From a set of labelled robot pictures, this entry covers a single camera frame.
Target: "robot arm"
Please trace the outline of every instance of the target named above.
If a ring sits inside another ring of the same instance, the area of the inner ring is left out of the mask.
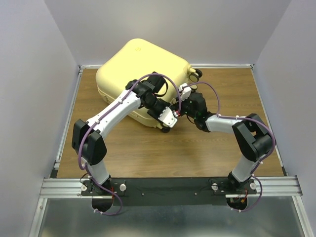
[[[77,154],[79,153],[84,135],[89,129],[91,130],[84,141],[81,156],[87,165],[87,172],[101,185],[110,177],[103,162],[103,158],[107,153],[104,140],[114,126],[125,116],[137,108],[144,106],[148,109],[148,114],[161,124],[173,127],[177,122],[177,118],[169,108],[170,104],[155,95],[165,84],[163,77],[150,76],[147,80],[138,83],[132,91],[129,91],[135,82],[136,80],[131,81],[126,86],[126,90],[96,116],[88,119],[87,122],[79,119],[74,125],[72,147]]]
[[[187,115],[193,118],[199,130],[235,135],[242,155],[237,166],[228,175],[228,188],[242,188],[249,181],[260,158],[272,149],[272,138],[268,131],[253,121],[254,119],[263,123],[260,117],[257,114],[250,114],[247,117],[240,117],[239,120],[221,118],[207,110],[205,99],[198,92],[191,93],[182,101],[182,108],[180,116]]]

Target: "screw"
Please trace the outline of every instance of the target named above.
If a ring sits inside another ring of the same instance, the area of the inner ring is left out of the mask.
[[[217,184],[212,184],[212,190],[217,191],[218,190],[218,185]]]
[[[83,191],[83,192],[84,192],[84,191],[86,191],[88,188],[87,188],[87,186],[86,186],[86,185],[82,185],[80,189],[81,189],[81,191]]]
[[[119,190],[121,190],[122,192],[124,192],[126,190],[126,185],[125,184],[121,184],[119,186]]]
[[[250,184],[250,188],[251,188],[252,190],[256,190],[256,189],[257,189],[257,185],[256,185],[255,183],[251,183],[251,184]]]

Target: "gray wall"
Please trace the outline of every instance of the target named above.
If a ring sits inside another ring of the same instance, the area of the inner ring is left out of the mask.
[[[297,175],[316,234],[316,1],[293,0],[254,72],[285,169]]]
[[[45,0],[81,65],[143,38],[192,64],[255,63],[290,0]]]
[[[42,0],[0,1],[0,235],[27,236],[77,64]]]

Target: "purple cable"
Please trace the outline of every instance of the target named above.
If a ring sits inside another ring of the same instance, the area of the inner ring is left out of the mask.
[[[268,151],[268,153],[266,153],[266,155],[264,157],[262,157],[259,161],[263,161],[265,158],[267,158],[269,155],[271,155],[271,153],[274,151],[275,147],[276,147],[276,138],[273,135],[273,133],[271,132],[271,130],[264,125],[263,123],[253,119],[253,118],[242,118],[242,117],[231,117],[231,116],[221,116],[220,114],[217,115],[217,117],[222,118],[222,119],[237,119],[237,120],[247,120],[247,121],[251,121],[251,122],[255,122],[256,124],[262,126],[264,129],[267,130],[268,134],[270,135],[270,137],[272,138],[272,148]],[[256,164],[256,166],[253,168],[253,170],[251,171],[251,174],[258,168],[259,166],[259,162]]]
[[[217,93],[217,91],[215,90],[215,88],[210,84],[210,83],[207,83],[207,82],[204,82],[204,81],[198,81],[198,82],[194,82],[194,83],[191,83],[190,85],[187,85],[187,86],[184,86],[183,88],[185,87],[189,87],[191,85],[196,85],[196,84],[205,84],[205,85],[208,85],[209,87],[211,87],[211,89],[214,91],[215,95],[216,95],[216,98],[217,98],[217,103],[218,103],[218,109],[217,109],[217,112],[216,114],[218,114],[221,110],[221,101],[219,99],[219,95]]]
[[[252,119],[252,118],[240,118],[240,117],[221,116],[221,115],[219,114],[219,112],[220,112],[220,110],[221,110],[221,102],[220,102],[220,98],[219,98],[219,95],[218,95],[216,89],[215,89],[211,84],[209,84],[209,83],[207,83],[207,82],[203,82],[203,81],[198,81],[198,82],[192,83],[192,84],[190,84],[190,85],[188,85],[188,86],[195,85],[195,84],[206,84],[206,85],[208,85],[209,87],[211,87],[211,89],[214,91],[214,93],[215,93],[215,95],[216,95],[216,98],[217,98],[217,103],[218,103],[218,110],[217,110],[217,112],[216,112],[217,117],[222,118],[222,119],[248,120],[248,121],[257,123],[258,125],[264,127],[264,128],[268,131],[268,134],[269,134],[270,137],[272,138],[272,149],[269,150],[268,153],[267,153],[264,157],[262,157],[259,161],[263,161],[265,158],[267,158],[267,157],[273,152],[273,150],[275,149],[275,146],[276,146],[276,138],[274,137],[273,133],[271,132],[271,130],[270,130],[266,125],[264,125],[263,123],[261,123],[261,122],[255,120],[255,119]],[[258,204],[258,202],[259,202],[260,199],[261,199],[261,196],[262,196],[262,184],[261,184],[260,180],[259,180],[256,176],[253,175],[253,172],[258,168],[259,164],[260,164],[260,163],[258,162],[258,163],[255,165],[255,167],[252,169],[252,171],[251,171],[252,177],[253,177],[254,179],[256,179],[256,180],[259,182],[259,185],[260,185],[260,194],[259,194],[259,197],[258,197],[258,199],[255,201],[255,203],[254,203],[251,207],[246,208],[245,210],[241,210],[241,212],[245,212],[245,211],[251,210],[252,208],[254,208],[254,207]]]
[[[254,176],[254,175],[252,175],[252,177],[255,179],[255,180],[257,180],[258,181],[258,183],[259,183],[259,185],[260,185],[260,194],[259,194],[259,197],[257,198],[257,200],[255,201],[255,203],[254,204],[252,204],[249,208],[246,208],[246,209],[244,209],[244,210],[236,210],[236,211],[240,211],[240,212],[246,212],[246,211],[250,211],[251,209],[253,209],[258,203],[259,203],[259,201],[260,201],[260,199],[261,199],[261,197],[262,197],[262,183],[261,183],[261,181],[256,177],[256,176]]]
[[[179,100],[179,108],[178,108],[177,113],[180,113],[180,111],[181,111],[181,95],[180,95],[179,89],[177,88],[176,84],[175,84],[169,77],[167,77],[167,76],[165,76],[165,75],[163,75],[163,74],[160,74],[160,73],[150,73],[150,74],[144,75],[144,76],[142,76],[141,78],[139,78],[139,79],[133,84],[133,86],[128,90],[128,92],[126,93],[126,95],[123,96],[122,101],[124,101],[124,100],[129,96],[129,94],[132,92],[132,90],[135,88],[135,86],[136,86],[141,80],[143,80],[143,79],[145,79],[145,78],[147,78],[147,77],[149,77],[149,76],[161,76],[161,77],[167,79],[167,80],[173,85],[173,87],[174,87],[175,90],[176,90],[176,93],[177,93],[177,96],[178,96],[178,100]],[[113,111],[117,106],[119,106],[119,105],[120,105],[120,102],[117,102],[112,108],[110,108],[110,109],[109,109],[108,111],[106,111],[103,115],[101,115],[98,120],[101,121],[106,115],[108,115],[110,112],[112,112],[112,111]],[[87,164],[86,164],[86,163],[85,163],[83,166],[82,166],[82,164],[81,164],[81,156],[82,156],[83,145],[84,145],[84,143],[85,143],[85,141],[86,141],[88,135],[90,134],[90,132],[93,130],[93,128],[94,128],[96,125],[97,125],[97,123],[95,122],[95,123],[88,129],[88,131],[85,133],[85,135],[84,135],[83,138],[82,138],[82,141],[81,141],[80,146],[79,146],[79,151],[78,151],[78,165],[79,165],[79,168],[80,168],[81,170],[86,170],[86,171],[87,171],[87,173],[91,176],[91,177],[90,177],[91,180],[92,180],[99,188],[101,188],[101,189],[107,191],[108,193],[114,195],[114,196],[119,200],[119,202],[120,202],[120,208],[119,208],[119,210],[118,210],[117,212],[115,212],[115,213],[109,213],[109,214],[107,214],[107,213],[105,213],[105,212],[102,213],[102,215],[114,216],[114,215],[119,214],[119,212],[120,212],[120,211],[122,210],[122,208],[123,208],[122,199],[121,199],[116,193],[112,192],[112,191],[109,190],[109,189],[104,188],[101,184],[99,184],[99,183],[92,177],[91,173],[90,173],[89,170],[88,170],[88,167],[87,167]]]
[[[120,203],[119,210],[118,210],[117,212],[114,212],[114,213],[106,213],[106,212],[102,212],[102,213],[101,213],[101,211],[99,211],[99,210],[95,210],[95,211],[98,212],[98,213],[100,213],[101,215],[105,215],[105,216],[115,216],[115,215],[119,214],[120,211],[121,211],[122,208],[123,208],[122,199],[121,199],[116,193],[112,192],[112,191],[109,190],[109,189],[104,188],[101,184],[98,184],[98,182],[97,182],[93,177],[91,177],[91,180],[92,180],[99,188],[101,188],[101,189],[107,191],[108,193],[114,195],[114,196],[119,200],[119,203]]]
[[[218,103],[218,110],[217,110],[217,112],[216,112],[217,117],[222,118],[222,119],[248,120],[248,121],[251,121],[251,122],[255,122],[256,124],[258,124],[258,125],[264,127],[264,128],[268,131],[268,134],[270,135],[270,137],[272,138],[272,149],[269,150],[269,152],[268,152],[264,157],[262,157],[259,161],[263,161],[265,158],[267,158],[269,155],[271,155],[271,153],[274,151],[275,146],[276,146],[276,139],[275,139],[273,133],[271,132],[271,130],[270,130],[266,125],[264,125],[263,123],[261,123],[261,122],[255,120],[255,119],[252,119],[252,118],[241,118],[241,117],[221,116],[221,115],[219,114],[219,112],[220,112],[220,110],[221,110],[221,101],[220,101],[220,98],[219,98],[219,95],[218,95],[216,89],[215,89],[211,84],[209,84],[209,83],[207,83],[207,82],[204,82],[204,81],[198,81],[198,82],[192,83],[192,84],[190,84],[190,85],[187,85],[187,86],[185,86],[185,87],[189,87],[189,86],[191,86],[191,85],[196,85],[196,84],[206,84],[206,85],[208,85],[209,87],[211,87],[211,89],[214,91],[214,93],[215,93],[215,95],[216,95],[216,98],[217,98],[217,103]],[[256,166],[255,166],[255,167],[253,168],[253,170],[251,171],[251,174],[258,168],[259,164],[260,164],[260,163],[257,163],[257,164],[256,164]]]
[[[168,81],[170,81],[170,83],[173,85],[173,87],[175,88],[176,90],[176,93],[177,93],[177,96],[178,96],[178,100],[179,100],[179,108],[178,108],[178,113],[181,111],[181,95],[180,95],[180,92],[179,92],[179,89],[177,88],[176,84],[167,76],[163,75],[163,74],[160,74],[160,73],[150,73],[150,74],[147,74],[147,75],[144,75],[142,76],[141,78],[139,78],[135,83],[134,85],[128,90],[127,94],[123,96],[122,98],[122,101],[124,101],[128,96],[129,94],[131,93],[131,91],[135,88],[135,86],[143,79],[149,77],[149,76],[161,76],[165,79],[167,79]],[[108,111],[106,111],[103,115],[100,116],[99,118],[99,121],[101,121],[106,115],[108,115],[110,112],[112,112],[117,106],[119,106],[120,103],[117,102],[112,108],[110,108]],[[83,136],[82,138],[82,141],[80,143],[80,146],[79,146],[79,151],[78,151],[78,165],[79,165],[79,168],[81,170],[85,170],[86,169],[86,164],[84,164],[84,166],[82,166],[81,164],[81,156],[82,156],[82,149],[83,149],[83,145],[84,145],[84,142],[86,141],[88,135],[90,134],[90,132],[93,130],[93,128],[97,125],[97,123],[94,123],[89,129],[88,131],[85,133],[85,135]]]

